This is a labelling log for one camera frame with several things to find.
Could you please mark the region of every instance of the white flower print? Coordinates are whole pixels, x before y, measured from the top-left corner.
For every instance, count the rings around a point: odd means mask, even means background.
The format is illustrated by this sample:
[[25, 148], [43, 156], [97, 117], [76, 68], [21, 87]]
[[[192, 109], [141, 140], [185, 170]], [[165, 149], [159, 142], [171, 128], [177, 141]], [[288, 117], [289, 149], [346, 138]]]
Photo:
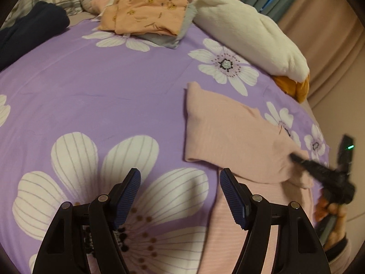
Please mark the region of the white flower print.
[[242, 66], [242, 64], [249, 65], [249, 63], [217, 41], [205, 38], [203, 44], [209, 50], [198, 49], [189, 52], [189, 56], [193, 59], [209, 64], [199, 65], [198, 69], [213, 76], [219, 84], [226, 84], [228, 79], [237, 92], [247, 96], [244, 83], [254, 86], [257, 83], [259, 72], [249, 66]]
[[323, 142], [321, 130], [315, 124], [312, 125], [312, 135], [306, 135], [304, 141], [311, 152], [312, 160], [319, 162], [319, 157], [326, 151], [326, 145]]
[[270, 114], [265, 113], [265, 118], [267, 121], [272, 123], [273, 125], [282, 126], [285, 131], [288, 133], [289, 137], [299, 146], [302, 146], [300, 142], [298, 134], [293, 131], [292, 125], [294, 121], [294, 116], [289, 114], [289, 110], [287, 108], [281, 108], [279, 113], [277, 113], [275, 106], [271, 102], [266, 102], [266, 106], [268, 107]]
[[111, 32], [97, 31], [83, 36], [84, 39], [102, 39], [96, 43], [97, 47], [112, 47], [125, 44], [127, 48], [147, 52], [152, 47], [161, 47], [151, 41], [129, 36], [119, 36]]
[[0, 127], [5, 123], [10, 113], [10, 105], [5, 105], [6, 96], [0, 95]]
[[[19, 182], [18, 195], [13, 203], [14, 219], [25, 234], [41, 241], [61, 203], [67, 200], [76, 205], [91, 202], [123, 181], [132, 167], [140, 170], [143, 181], [154, 167], [158, 153], [155, 139], [146, 135], [133, 136], [108, 152], [98, 172], [95, 143], [80, 132], [65, 134], [57, 139], [51, 150], [52, 166], [63, 186], [44, 172], [26, 173]], [[159, 236], [155, 236], [150, 228], [195, 214], [202, 207], [208, 189], [205, 172], [182, 168], [162, 175], [140, 197], [137, 196], [124, 224], [127, 236], [123, 242], [119, 239], [121, 247], [133, 240], [133, 244], [128, 245], [130, 252], [123, 253], [128, 267], [136, 269], [134, 264], [137, 262], [155, 273], [162, 273], [159, 269], [166, 267], [176, 269], [170, 273], [180, 273], [181, 269], [192, 269], [195, 265], [197, 269], [205, 227], [185, 228]], [[135, 246], [142, 246], [138, 238], [150, 242], [149, 246], [154, 246], [154, 250], [150, 252], [150, 247], [141, 248], [139, 253], [135, 253]], [[166, 248], [171, 248], [170, 254], [166, 254]], [[32, 255], [29, 259], [31, 270], [36, 257]]]

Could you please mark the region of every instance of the black cuff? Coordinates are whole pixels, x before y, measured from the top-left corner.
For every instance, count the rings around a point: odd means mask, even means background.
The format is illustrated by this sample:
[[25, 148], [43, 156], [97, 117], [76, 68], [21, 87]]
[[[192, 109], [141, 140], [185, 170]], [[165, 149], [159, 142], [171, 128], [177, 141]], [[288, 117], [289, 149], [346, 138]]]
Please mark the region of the black cuff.
[[326, 257], [327, 257], [328, 262], [331, 262], [332, 260], [334, 260], [335, 258], [337, 258], [339, 256], [339, 254], [346, 247], [347, 242], [348, 242], [348, 240], [347, 240], [347, 238], [345, 236], [335, 246], [333, 246], [332, 248], [330, 248], [329, 250], [327, 250], [327, 251], [324, 252], [326, 254]]

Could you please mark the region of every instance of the purple bed sheet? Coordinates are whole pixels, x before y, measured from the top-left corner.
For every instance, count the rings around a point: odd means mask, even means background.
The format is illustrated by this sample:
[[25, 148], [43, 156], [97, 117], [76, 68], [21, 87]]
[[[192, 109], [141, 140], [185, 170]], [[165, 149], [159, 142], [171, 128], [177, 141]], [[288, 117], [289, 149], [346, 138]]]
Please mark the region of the purple bed sheet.
[[63, 201], [87, 203], [133, 166], [143, 183], [119, 240], [131, 273], [196, 273], [217, 168], [183, 159], [188, 82], [258, 108], [328, 162], [300, 105], [198, 27], [171, 50], [97, 25], [83, 21], [0, 73], [0, 243], [22, 274]]

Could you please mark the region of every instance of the bed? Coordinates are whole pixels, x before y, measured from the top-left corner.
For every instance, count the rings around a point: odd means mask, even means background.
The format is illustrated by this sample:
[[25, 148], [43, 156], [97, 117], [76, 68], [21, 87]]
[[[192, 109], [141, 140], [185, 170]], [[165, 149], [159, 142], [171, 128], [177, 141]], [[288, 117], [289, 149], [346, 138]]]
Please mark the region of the bed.
[[[1, 8], [8, 11], [9, 4], [2, 1]], [[178, 49], [171, 50], [142, 39], [105, 35], [96, 30], [97, 25], [97, 21], [82, 21], [0, 73], [4, 273], [31, 273], [59, 205], [65, 200], [87, 203], [107, 193], [132, 166], [142, 173], [137, 201], [152, 201], [159, 209], [145, 209], [140, 215], [146, 222], [143, 232], [134, 231], [130, 223], [129, 242], [143, 242], [133, 240], [137, 232], [186, 235], [189, 245], [201, 254], [217, 189], [217, 168], [183, 159], [189, 82], [258, 108], [263, 118], [283, 125], [303, 150], [311, 151], [306, 136], [317, 139], [324, 152], [315, 155], [328, 163], [329, 148], [310, 114], [265, 71], [239, 59], [197, 26], [192, 25]], [[218, 83], [208, 70], [198, 68], [202, 63], [192, 56], [198, 50], [216, 56], [221, 56], [217, 50], [223, 50], [234, 69], [243, 69], [255, 81]], [[209, 69], [218, 66], [212, 63]], [[180, 179], [169, 181], [171, 174]], [[168, 187], [161, 184], [166, 178]], [[162, 198], [146, 196], [152, 187], [164, 188]], [[194, 190], [191, 196], [184, 193], [187, 188]], [[315, 202], [318, 184], [312, 192]], [[131, 254], [131, 263], [138, 258]]]

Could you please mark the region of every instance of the person's arm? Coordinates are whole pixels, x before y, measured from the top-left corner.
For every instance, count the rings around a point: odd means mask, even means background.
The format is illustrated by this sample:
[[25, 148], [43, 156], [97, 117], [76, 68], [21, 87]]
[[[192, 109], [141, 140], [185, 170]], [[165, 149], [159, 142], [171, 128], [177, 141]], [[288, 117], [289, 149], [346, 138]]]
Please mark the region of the person's arm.
[[350, 263], [351, 245], [346, 238], [346, 205], [332, 203], [328, 207], [328, 201], [322, 195], [316, 205], [314, 217], [317, 222], [331, 214], [337, 214], [335, 228], [324, 245], [324, 251], [330, 264], [332, 274], [342, 274]]

